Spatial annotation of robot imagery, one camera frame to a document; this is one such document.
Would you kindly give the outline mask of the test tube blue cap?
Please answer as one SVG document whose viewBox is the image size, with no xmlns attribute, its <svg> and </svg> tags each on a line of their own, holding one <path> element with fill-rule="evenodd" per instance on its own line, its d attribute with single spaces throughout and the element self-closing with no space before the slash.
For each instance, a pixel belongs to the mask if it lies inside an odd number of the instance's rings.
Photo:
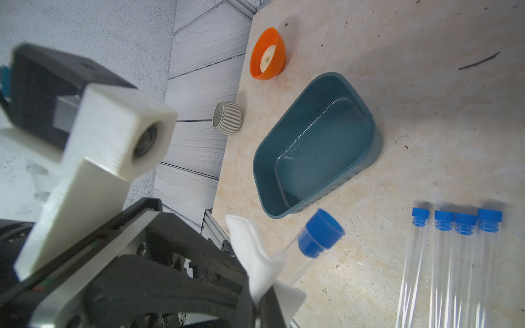
<svg viewBox="0 0 525 328">
<path fill-rule="evenodd" d="M 455 214 L 437 210 L 434 216 L 429 327 L 451 327 L 451 261 Z"/>
<path fill-rule="evenodd" d="M 412 232 L 408 241 L 396 314 L 396 327 L 412 327 L 429 211 L 412 209 Z"/>
<path fill-rule="evenodd" d="M 476 239 L 477 217 L 457 213 L 455 215 L 455 239 L 453 246 L 452 284 L 453 327 L 470 327 L 470 299 L 473 278 L 473 258 Z"/>
<path fill-rule="evenodd" d="M 294 285 L 343 236 L 342 225 L 328 212 L 318 209 L 284 249 L 284 265 L 278 280 Z"/>
<path fill-rule="evenodd" d="M 489 327 L 492 287 L 496 276 L 498 238 L 503 213 L 497 210 L 479 209 L 478 232 L 474 249 L 472 279 L 471 327 Z"/>
</svg>

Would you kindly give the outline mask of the teal plastic tub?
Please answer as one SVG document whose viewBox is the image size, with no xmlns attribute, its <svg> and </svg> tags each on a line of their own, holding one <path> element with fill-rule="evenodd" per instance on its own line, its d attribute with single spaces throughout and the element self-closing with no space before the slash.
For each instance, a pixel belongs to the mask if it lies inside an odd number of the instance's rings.
<svg viewBox="0 0 525 328">
<path fill-rule="evenodd" d="M 256 150 L 253 174 L 267 216 L 303 211 L 367 169 L 383 137 L 343 75 L 312 80 Z"/>
</svg>

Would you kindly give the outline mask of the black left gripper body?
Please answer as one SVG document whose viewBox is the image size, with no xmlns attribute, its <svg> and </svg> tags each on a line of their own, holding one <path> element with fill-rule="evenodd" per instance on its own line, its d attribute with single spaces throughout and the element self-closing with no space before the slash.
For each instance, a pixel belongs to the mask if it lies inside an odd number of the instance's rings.
<svg viewBox="0 0 525 328">
<path fill-rule="evenodd" d="M 140 327 L 123 308 L 123 256 L 186 270 L 228 287 L 230 258 L 175 214 L 145 198 L 27 278 L 1 283 L 2 327 Z M 154 317 L 176 327 L 181 314 Z"/>
</svg>

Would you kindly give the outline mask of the white wiping cloth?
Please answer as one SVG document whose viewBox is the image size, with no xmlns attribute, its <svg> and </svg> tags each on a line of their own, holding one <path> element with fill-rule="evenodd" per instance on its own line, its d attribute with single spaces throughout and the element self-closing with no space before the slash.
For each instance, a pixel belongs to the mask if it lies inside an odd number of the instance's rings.
<svg viewBox="0 0 525 328">
<path fill-rule="evenodd" d="M 306 273 L 306 262 L 299 258 L 299 248 L 268 254 L 258 228 L 248 219 L 227 215 L 233 251 L 248 276 L 251 299 L 260 307 L 263 297 L 274 289 L 282 323 L 289 327 L 307 293 L 294 284 Z"/>
</svg>

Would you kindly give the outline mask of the grey striped ceramic mug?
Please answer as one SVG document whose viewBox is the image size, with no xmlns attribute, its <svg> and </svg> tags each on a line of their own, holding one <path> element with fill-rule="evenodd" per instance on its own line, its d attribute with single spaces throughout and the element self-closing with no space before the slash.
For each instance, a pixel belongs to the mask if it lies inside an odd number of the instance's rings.
<svg viewBox="0 0 525 328">
<path fill-rule="evenodd" d="M 241 108 L 234 102 L 219 102 L 213 114 L 213 128 L 225 135 L 237 133 L 243 122 Z"/>
</svg>

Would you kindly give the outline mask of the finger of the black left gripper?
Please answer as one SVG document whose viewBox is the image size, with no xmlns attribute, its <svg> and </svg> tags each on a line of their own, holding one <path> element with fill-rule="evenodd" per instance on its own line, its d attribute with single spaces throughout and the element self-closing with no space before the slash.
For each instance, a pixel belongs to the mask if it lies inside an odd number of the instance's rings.
<svg viewBox="0 0 525 328">
<path fill-rule="evenodd" d="M 258 327 L 286 328 L 282 310 L 274 287 L 271 287 L 262 297 L 258 306 Z"/>
<path fill-rule="evenodd" d="M 140 327 L 152 327 L 154 317 L 160 321 L 180 313 L 216 318 L 214 323 L 199 323 L 198 327 L 256 326 L 256 310 L 245 280 L 225 287 L 138 256 L 123 256 L 122 266 L 122 306 Z"/>
</svg>

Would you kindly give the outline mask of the orange plastic bowl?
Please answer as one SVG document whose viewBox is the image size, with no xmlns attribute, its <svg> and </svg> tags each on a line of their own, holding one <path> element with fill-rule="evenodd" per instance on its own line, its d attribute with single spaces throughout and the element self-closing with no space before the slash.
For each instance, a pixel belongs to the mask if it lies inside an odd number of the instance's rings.
<svg viewBox="0 0 525 328">
<path fill-rule="evenodd" d="M 271 64 L 269 64 L 267 70 L 261 72 L 261 57 L 265 50 L 274 44 L 276 44 L 276 51 L 273 60 Z M 286 52 L 287 50 L 284 40 L 278 30 L 274 27 L 266 29 L 257 40 L 250 58 L 250 74 L 252 78 L 266 81 L 279 75 L 286 65 Z"/>
</svg>

